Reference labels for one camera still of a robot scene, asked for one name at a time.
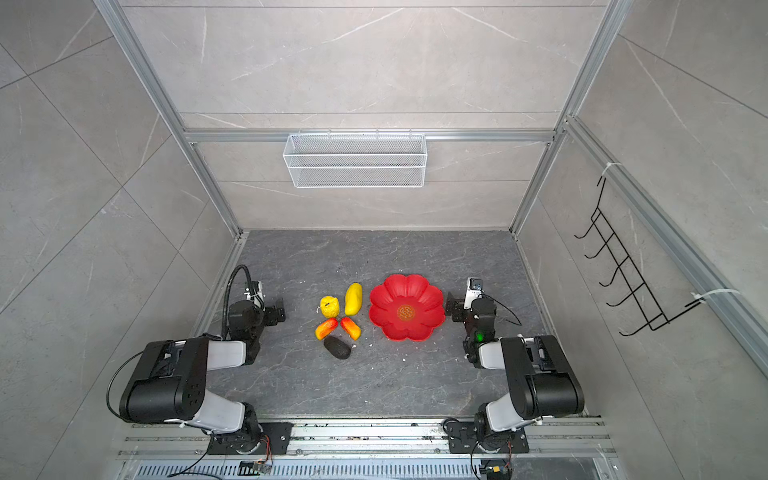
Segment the red flower-shaped fruit bowl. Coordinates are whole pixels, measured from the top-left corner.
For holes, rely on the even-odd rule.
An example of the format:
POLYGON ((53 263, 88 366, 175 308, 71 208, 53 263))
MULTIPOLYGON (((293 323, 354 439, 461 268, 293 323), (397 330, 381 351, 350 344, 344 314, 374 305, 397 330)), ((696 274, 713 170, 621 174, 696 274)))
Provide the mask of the red flower-shaped fruit bowl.
POLYGON ((421 275, 391 275, 370 293, 368 318, 393 341, 424 341, 446 319, 444 295, 421 275))

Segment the red-orange fake mango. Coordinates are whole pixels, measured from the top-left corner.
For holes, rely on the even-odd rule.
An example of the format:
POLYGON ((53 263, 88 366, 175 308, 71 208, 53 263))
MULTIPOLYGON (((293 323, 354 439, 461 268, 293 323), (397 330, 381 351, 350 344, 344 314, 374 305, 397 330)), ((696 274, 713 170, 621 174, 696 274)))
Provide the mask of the red-orange fake mango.
POLYGON ((358 340, 362 334, 361 327, 349 317, 341 320, 341 327, 352 340, 358 340))
POLYGON ((323 323, 318 325, 315 329, 315 337, 318 341, 323 341, 338 327, 338 320, 336 318, 326 319, 323 323))

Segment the yellow fake apple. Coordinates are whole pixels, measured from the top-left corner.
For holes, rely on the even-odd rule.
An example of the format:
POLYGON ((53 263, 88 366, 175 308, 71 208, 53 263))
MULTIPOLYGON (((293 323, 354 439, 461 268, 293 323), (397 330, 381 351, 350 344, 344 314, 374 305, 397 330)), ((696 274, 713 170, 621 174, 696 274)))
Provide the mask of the yellow fake apple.
POLYGON ((324 318, 334 319, 340 314, 340 302, 334 296, 325 296, 320 301, 319 309, 324 318))

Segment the yellow fake mango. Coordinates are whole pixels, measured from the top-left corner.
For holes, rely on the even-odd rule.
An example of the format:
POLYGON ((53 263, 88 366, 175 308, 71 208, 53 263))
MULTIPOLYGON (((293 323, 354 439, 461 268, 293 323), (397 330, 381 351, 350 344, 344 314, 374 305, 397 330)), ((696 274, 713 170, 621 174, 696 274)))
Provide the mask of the yellow fake mango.
POLYGON ((359 313, 363 303, 363 288, 360 283, 351 284, 345 294, 344 314, 347 317, 355 316, 359 313))

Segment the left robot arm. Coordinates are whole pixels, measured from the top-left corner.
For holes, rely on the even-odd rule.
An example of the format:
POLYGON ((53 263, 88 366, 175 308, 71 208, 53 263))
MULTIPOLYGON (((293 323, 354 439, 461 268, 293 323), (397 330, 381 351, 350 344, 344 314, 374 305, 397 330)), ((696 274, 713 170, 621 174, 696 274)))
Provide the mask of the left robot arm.
POLYGON ((211 437, 214 453, 269 452, 269 437, 255 408, 208 390, 207 374, 253 364, 264 328, 284 320, 282 300, 266 307, 242 300, 227 309, 223 337, 203 334, 148 343, 136 355, 118 408, 110 412, 126 423, 197 428, 211 437))

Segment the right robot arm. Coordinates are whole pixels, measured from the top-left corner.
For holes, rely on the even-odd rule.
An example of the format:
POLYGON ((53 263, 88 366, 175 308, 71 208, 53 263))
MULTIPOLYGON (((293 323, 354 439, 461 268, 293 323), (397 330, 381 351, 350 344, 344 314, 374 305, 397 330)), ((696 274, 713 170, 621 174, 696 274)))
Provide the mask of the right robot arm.
POLYGON ((477 369, 505 374, 507 393, 482 404, 472 423, 446 421, 466 448, 494 450, 495 443, 520 438, 526 426, 545 418, 580 414, 585 397, 582 387, 553 335, 498 337, 495 331, 497 302, 477 291, 463 300, 448 296, 445 309, 455 323, 465 327, 465 357, 477 369))

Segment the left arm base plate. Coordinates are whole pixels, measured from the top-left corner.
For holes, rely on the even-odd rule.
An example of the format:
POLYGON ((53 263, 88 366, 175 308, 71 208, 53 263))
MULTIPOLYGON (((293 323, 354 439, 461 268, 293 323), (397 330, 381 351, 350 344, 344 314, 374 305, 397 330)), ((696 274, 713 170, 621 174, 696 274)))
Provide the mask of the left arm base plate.
POLYGON ((208 455, 284 455, 287 453, 294 424, 290 422, 266 422, 251 430, 228 434, 214 434, 206 453, 208 455))

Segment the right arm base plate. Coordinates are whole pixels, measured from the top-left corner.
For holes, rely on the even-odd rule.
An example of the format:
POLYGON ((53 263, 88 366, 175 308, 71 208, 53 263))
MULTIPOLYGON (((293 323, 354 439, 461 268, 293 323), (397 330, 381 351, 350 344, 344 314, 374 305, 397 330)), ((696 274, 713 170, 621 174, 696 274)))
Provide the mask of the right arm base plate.
POLYGON ((481 433, 473 422, 445 419, 441 423, 448 437, 452 454, 511 453, 525 454, 530 451, 523 429, 517 431, 481 433))

